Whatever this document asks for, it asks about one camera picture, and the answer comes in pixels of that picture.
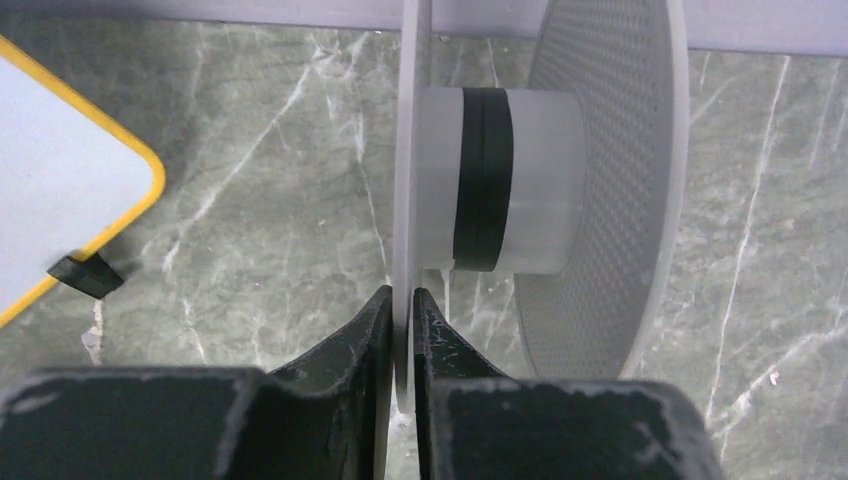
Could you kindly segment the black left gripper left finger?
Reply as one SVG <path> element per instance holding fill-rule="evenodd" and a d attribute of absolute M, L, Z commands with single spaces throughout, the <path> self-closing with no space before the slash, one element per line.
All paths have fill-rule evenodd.
<path fill-rule="evenodd" d="M 51 368 L 1 392 L 5 479 L 380 479 L 392 290 L 295 360 Z"/>

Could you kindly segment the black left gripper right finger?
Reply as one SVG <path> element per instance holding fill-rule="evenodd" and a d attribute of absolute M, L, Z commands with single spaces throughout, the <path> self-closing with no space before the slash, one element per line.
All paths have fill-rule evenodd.
<path fill-rule="evenodd" d="M 665 383 L 514 379 L 412 304 L 424 479 L 720 479 L 701 414 Z"/>

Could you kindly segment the white perforated filament spool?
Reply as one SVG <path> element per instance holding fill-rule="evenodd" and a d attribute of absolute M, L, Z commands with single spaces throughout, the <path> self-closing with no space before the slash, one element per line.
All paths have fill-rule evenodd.
<path fill-rule="evenodd" d="M 403 7 L 393 214 L 396 398 L 415 402 L 425 269 L 513 276 L 533 372 L 624 378 L 682 208 L 689 122 L 678 1 L 552 1 L 524 88 L 434 87 L 432 5 Z"/>

